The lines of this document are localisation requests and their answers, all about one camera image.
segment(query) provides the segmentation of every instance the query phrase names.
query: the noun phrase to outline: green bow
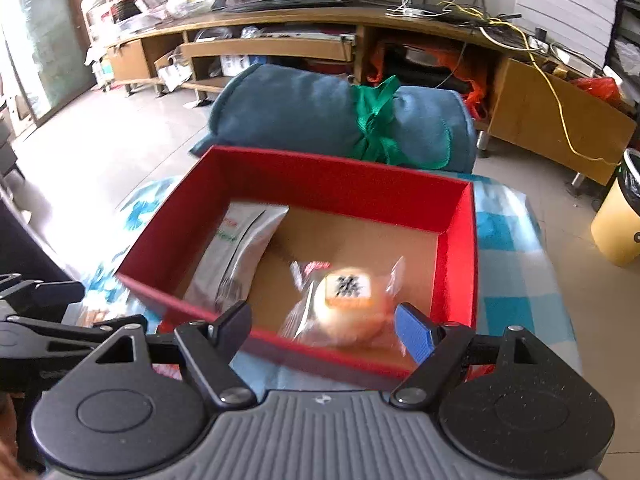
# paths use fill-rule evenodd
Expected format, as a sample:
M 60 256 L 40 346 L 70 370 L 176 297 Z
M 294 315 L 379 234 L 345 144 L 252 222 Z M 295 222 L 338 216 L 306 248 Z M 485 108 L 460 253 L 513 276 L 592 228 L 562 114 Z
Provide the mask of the green bow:
M 390 127 L 394 120 L 393 97 L 400 86 L 396 76 L 391 76 L 375 88 L 354 85 L 353 95 L 358 117 L 358 128 L 362 138 L 356 142 L 351 158 L 368 162 L 383 162 L 391 166 L 407 166 L 418 170 L 440 170 L 451 160 L 451 132 L 443 121 L 447 134 L 445 160 L 434 164 L 417 164 L 410 160 L 391 137 Z

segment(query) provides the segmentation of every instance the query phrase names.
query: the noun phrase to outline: blue and white tablecloth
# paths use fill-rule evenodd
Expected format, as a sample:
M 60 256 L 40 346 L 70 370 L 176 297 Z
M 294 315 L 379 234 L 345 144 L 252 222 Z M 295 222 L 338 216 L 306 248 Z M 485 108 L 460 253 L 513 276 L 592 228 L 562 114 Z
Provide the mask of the blue and white tablecloth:
M 574 329 L 556 282 L 551 262 L 541 243 L 538 222 L 524 193 L 484 176 L 441 173 L 474 183 L 478 226 L 478 322 L 477 331 L 501 335 L 505 327 L 522 325 L 581 372 Z M 150 330 L 159 318 L 123 287 L 114 273 L 129 247 L 153 213 L 179 182 L 168 178 L 135 190 L 116 218 L 115 256 L 105 260 L 85 281 L 87 295 L 82 308 L 107 312 L 105 319 L 144 314 Z M 65 322 L 74 322 L 70 313 Z M 342 389 L 316 376 L 289 370 L 248 354 L 232 362 L 235 370 L 257 394 L 272 388 Z

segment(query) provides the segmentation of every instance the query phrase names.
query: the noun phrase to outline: slatted white panel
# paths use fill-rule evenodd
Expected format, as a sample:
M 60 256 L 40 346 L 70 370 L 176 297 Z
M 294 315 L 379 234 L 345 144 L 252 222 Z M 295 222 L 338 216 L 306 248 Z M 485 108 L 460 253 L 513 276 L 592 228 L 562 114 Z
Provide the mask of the slatted white panel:
M 615 20 L 617 0 L 516 0 L 518 26 L 544 28 L 550 39 L 604 65 Z

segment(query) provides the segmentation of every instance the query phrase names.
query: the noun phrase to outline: black circular cover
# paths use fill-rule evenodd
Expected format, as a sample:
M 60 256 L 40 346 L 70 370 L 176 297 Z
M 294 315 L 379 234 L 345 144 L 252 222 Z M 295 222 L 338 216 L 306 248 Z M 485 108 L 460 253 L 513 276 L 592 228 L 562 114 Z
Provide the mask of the black circular cover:
M 33 412 L 46 458 L 89 475 L 123 475 L 161 465 L 204 429 L 204 403 L 186 384 L 150 367 L 80 365 Z
M 443 400 L 438 418 L 461 452 L 516 476 L 597 465 L 614 429 L 611 408 L 579 376 L 529 365 L 461 384 Z

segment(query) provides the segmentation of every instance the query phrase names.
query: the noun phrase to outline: black printed character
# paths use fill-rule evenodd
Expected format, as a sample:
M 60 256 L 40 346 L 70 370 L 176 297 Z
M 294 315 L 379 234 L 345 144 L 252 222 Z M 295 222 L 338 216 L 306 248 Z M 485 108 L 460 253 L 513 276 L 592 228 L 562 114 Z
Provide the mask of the black printed character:
M 338 277 L 338 290 L 335 291 L 336 297 L 349 297 L 354 298 L 360 295 L 360 283 L 358 282 L 359 276 L 339 276 Z

